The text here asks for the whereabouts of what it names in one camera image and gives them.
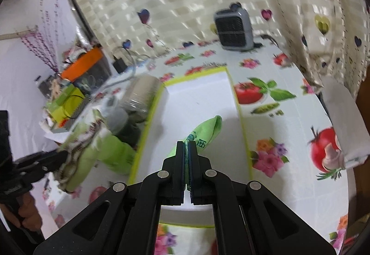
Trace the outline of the person's left hand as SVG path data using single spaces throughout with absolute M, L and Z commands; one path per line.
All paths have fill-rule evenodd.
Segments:
M 24 226 L 26 229 L 31 231 L 40 230 L 42 226 L 42 218 L 35 205 L 34 197 L 27 192 L 22 196 L 22 202 L 23 204 L 20 206 L 18 214 L 23 218 L 23 221 L 20 222 L 5 204 L 1 204 L 1 211 L 4 214 L 5 219 L 17 228 Z

